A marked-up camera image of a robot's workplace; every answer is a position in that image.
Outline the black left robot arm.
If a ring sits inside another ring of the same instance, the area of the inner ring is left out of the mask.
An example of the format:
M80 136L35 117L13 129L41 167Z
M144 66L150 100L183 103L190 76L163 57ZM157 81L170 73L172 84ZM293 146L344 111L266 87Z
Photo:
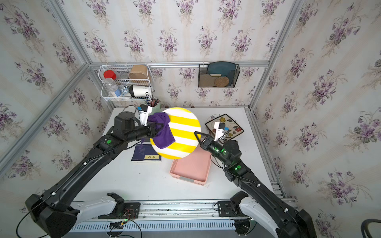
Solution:
M41 195L32 194L26 202L32 220L52 238L61 238L75 225L80 210L71 206L79 192L128 144L143 138L155 138L163 123L141 124L132 112L121 112L114 125L98 139L88 154L66 176Z

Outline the yellow striped round plate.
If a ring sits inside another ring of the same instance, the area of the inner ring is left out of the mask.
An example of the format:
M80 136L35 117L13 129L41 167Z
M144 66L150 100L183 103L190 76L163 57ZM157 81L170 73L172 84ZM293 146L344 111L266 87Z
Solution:
M169 117L168 128L174 142L165 148L158 147L158 138L150 140L153 149L162 157L171 160L184 158L196 149L200 136L194 133L201 132L201 125L197 117L184 108L169 108L163 111Z

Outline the square floral plate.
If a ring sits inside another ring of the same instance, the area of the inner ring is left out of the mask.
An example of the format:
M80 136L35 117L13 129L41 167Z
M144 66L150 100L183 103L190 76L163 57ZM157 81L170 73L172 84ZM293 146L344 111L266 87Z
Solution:
M211 134L213 137L215 137L215 129L214 129L215 122L225 123L225 126L229 129L229 133L226 136L226 138L218 141L221 144L224 144L225 142L229 140L233 140L245 132L244 129L232 117L230 117L227 114L221 114L219 118L216 118L213 121L205 123L208 133Z

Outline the purple microfibre cloth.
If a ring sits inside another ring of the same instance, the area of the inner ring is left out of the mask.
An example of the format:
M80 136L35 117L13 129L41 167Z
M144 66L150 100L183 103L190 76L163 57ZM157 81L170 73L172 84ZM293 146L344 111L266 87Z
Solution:
M153 142L159 149L165 149L176 141L169 127L170 118L168 114L165 112L155 113L148 116L148 122L154 123L156 130L158 130Z

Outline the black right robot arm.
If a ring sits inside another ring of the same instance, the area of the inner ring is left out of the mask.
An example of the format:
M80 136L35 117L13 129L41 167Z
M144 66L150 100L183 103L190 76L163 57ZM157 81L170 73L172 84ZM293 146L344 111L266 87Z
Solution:
M241 160L238 142L221 145L211 135L194 132L200 147L224 164L223 171L241 191L231 197L238 213L259 223L275 238L317 237L313 219L305 210L296 210L267 188Z

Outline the white plaid round plate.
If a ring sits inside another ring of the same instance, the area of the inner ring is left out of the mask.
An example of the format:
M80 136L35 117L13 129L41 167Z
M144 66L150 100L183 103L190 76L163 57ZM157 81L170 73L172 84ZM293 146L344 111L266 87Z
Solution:
M208 117L205 122L208 123L210 121L213 121L216 118L219 118L220 116L221 116L221 114L214 114L214 115Z

